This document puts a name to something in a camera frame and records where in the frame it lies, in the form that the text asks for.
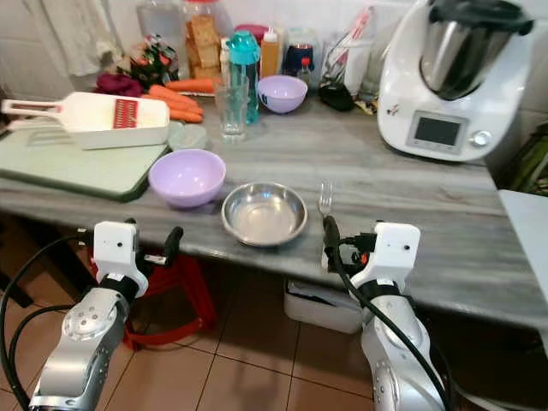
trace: drinking glass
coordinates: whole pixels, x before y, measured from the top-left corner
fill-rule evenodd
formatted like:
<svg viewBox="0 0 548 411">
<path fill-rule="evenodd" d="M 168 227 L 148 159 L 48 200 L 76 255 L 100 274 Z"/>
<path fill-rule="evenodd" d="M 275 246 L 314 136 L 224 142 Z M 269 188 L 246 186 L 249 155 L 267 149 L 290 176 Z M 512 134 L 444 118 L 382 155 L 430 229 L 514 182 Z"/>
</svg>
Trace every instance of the drinking glass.
<svg viewBox="0 0 548 411">
<path fill-rule="evenodd" d="M 247 91 L 249 80 L 245 76 L 213 80 L 215 105 L 221 120 L 221 134 L 226 141 L 246 138 Z"/>
</svg>

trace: teal water bottle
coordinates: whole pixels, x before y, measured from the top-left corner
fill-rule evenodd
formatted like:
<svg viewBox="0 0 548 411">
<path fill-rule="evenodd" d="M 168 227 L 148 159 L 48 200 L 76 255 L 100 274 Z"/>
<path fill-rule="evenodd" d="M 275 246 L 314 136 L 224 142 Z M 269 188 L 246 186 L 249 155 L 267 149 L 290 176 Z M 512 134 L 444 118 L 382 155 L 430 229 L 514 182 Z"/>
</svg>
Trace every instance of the teal water bottle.
<svg viewBox="0 0 548 411">
<path fill-rule="evenodd" d="M 232 84 L 241 84 L 240 77 L 249 80 L 246 123 L 259 119 L 259 99 L 257 98 L 257 62 L 260 59 L 260 47 L 255 37 L 248 31 L 234 33 L 227 42 L 229 47 L 229 76 Z"/>
</svg>

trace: orange carrot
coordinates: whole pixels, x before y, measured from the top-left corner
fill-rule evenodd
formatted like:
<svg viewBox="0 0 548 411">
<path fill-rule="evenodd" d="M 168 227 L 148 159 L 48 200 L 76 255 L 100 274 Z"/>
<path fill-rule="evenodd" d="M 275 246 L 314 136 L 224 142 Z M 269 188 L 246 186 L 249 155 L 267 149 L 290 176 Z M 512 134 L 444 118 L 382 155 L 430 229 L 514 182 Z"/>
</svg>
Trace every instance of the orange carrot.
<svg viewBox="0 0 548 411">
<path fill-rule="evenodd" d="M 151 96 L 150 94 L 142 94 L 141 98 L 148 98 L 150 100 L 160 100 L 165 102 L 171 110 L 179 111 L 190 111 L 191 113 L 196 113 L 203 115 L 204 111 L 198 105 L 192 105 L 187 103 L 181 103 L 175 100 L 169 100 L 168 98 L 161 98 L 156 96 Z"/>
<path fill-rule="evenodd" d="M 202 122 L 202 116 L 200 114 L 180 110 L 170 110 L 170 119 L 184 120 L 185 122 Z"/>
<path fill-rule="evenodd" d="M 158 84 L 153 84 L 151 88 L 148 89 L 148 93 L 151 96 L 155 96 L 155 97 L 168 98 L 169 100 L 180 101 L 181 103 L 198 105 L 198 103 L 196 103 L 191 98 L 188 98 L 187 96 L 182 96 L 163 86 L 159 86 Z"/>
<path fill-rule="evenodd" d="M 213 92 L 213 79 L 169 81 L 165 87 L 174 92 Z"/>
</svg>

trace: green cutting board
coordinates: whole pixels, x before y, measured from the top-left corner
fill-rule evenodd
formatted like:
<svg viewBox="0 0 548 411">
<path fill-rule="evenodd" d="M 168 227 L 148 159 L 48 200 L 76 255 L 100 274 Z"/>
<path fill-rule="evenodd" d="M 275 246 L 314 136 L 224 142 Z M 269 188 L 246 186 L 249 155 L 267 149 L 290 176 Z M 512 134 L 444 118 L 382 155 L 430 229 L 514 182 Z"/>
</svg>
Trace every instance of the green cutting board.
<svg viewBox="0 0 548 411">
<path fill-rule="evenodd" d="M 130 201 L 168 147 L 81 150 L 60 128 L 21 129 L 0 137 L 0 176 L 110 200 Z"/>
</svg>

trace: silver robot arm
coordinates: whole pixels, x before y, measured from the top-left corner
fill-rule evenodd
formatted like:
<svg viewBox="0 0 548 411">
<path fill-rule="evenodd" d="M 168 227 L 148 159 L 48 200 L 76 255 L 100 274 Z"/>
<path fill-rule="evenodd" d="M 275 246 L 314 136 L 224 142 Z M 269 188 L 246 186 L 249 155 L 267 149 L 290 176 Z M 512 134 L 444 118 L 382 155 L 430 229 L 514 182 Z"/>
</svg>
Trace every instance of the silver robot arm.
<svg viewBox="0 0 548 411">
<path fill-rule="evenodd" d="M 93 259 L 99 286 L 65 316 L 59 344 L 44 365 L 30 401 L 31 410 L 92 411 L 106 380 L 110 356 L 123 338 L 133 300 L 148 288 L 151 264 L 170 265 L 182 229 L 166 241 L 166 257 L 138 251 L 132 223 L 102 222 L 93 231 Z"/>
<path fill-rule="evenodd" d="M 420 231 L 409 224 L 377 223 L 374 233 L 374 251 L 366 268 L 350 281 L 404 332 L 434 369 L 428 332 L 415 316 L 408 299 L 401 295 L 405 278 L 414 267 Z M 376 411 L 444 410 L 436 388 L 420 363 L 367 308 L 364 308 L 361 347 L 372 371 Z"/>
</svg>

